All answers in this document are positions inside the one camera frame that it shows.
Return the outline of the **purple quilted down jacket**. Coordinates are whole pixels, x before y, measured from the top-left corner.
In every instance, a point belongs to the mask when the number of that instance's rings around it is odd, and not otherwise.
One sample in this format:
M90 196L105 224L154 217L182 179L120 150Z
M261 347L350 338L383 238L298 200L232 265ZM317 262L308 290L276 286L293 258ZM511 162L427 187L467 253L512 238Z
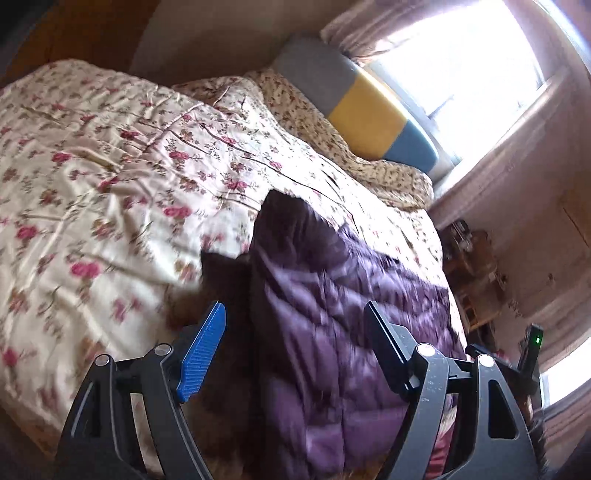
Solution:
M334 228L304 200L270 191L249 258L205 258L228 307L228 346L252 393L246 469L254 479L328 479L370 465L394 443L407 409L389 387L363 311L449 357L464 349L449 293Z

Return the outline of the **bright bedroom window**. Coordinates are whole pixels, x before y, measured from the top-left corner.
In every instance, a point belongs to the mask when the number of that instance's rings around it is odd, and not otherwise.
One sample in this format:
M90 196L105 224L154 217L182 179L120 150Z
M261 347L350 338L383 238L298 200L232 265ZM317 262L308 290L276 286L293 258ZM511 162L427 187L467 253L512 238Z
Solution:
M506 122L544 75L505 1L472 1L396 32L370 73L441 130L480 115Z

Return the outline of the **cluttered wooden bedside shelf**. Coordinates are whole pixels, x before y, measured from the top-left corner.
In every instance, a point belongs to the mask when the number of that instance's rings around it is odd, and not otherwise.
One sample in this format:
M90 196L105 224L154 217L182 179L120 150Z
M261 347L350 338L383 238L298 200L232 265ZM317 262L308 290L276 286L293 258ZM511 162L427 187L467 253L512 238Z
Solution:
M467 333L492 322L505 303L506 280L499 273L492 241L459 219L439 232L443 268Z

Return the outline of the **small-floral pillow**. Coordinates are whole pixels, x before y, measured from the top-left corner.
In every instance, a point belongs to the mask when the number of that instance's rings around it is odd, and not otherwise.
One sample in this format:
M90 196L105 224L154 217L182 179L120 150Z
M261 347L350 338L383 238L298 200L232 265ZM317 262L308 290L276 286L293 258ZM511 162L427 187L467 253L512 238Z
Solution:
M271 68L242 76L193 80L175 84L173 89L211 103L221 97L223 88L242 80L246 82L246 90L266 105L284 130L337 164L385 204L412 211L426 210L433 203L433 182L426 173L397 162L370 161L355 155L303 92Z

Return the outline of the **floral cream bed quilt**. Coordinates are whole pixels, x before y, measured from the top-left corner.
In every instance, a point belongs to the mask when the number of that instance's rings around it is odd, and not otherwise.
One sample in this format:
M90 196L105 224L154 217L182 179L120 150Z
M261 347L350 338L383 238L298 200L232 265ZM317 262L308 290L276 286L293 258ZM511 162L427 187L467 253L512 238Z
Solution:
M201 254L245 254L270 190L446 285L428 209L385 204L245 80L206 103L64 60L3 88L1 430L24 469L50 464L97 355L139 356L206 306Z

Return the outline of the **pink floral right curtain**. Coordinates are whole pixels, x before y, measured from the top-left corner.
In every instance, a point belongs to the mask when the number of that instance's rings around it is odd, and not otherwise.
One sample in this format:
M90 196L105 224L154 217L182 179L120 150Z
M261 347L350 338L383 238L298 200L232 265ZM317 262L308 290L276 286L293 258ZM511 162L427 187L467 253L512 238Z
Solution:
M546 167L550 147L565 143L574 148L590 119L590 88L576 85L570 76L554 76L502 138L480 159L464 160L438 184L429 209L434 224L443 227L464 218L497 193L506 197L523 189Z

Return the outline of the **pink floral curtain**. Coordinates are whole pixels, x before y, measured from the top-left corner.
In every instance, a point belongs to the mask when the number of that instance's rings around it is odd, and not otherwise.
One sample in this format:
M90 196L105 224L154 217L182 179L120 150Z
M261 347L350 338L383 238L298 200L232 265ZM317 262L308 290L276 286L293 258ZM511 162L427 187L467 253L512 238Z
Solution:
M565 143L574 148L590 119L590 88L576 85L570 76L554 76L502 138L480 159L464 160L438 184L429 209L434 224L443 227L464 218L497 193L506 197L523 189L546 167L550 147Z
M433 15L437 9L437 1L358 1L325 25L320 37L349 58L368 58L374 55L380 40Z

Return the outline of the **grey yellow blue headboard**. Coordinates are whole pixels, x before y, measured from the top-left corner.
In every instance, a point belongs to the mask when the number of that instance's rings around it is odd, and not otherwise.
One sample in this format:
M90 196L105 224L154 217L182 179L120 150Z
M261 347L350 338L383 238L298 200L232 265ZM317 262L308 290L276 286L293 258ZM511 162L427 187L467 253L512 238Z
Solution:
M290 37L273 69L317 107L357 156L409 165L424 173L436 166L435 146L404 106L322 40Z

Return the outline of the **pink floral left curtain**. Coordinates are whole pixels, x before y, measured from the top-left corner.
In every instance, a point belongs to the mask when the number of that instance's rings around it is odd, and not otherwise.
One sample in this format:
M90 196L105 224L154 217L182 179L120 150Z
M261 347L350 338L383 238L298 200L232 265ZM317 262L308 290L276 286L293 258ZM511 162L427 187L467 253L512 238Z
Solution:
M380 40L433 15L437 9L437 1L358 1L325 25L320 37L349 58L368 58L374 55Z

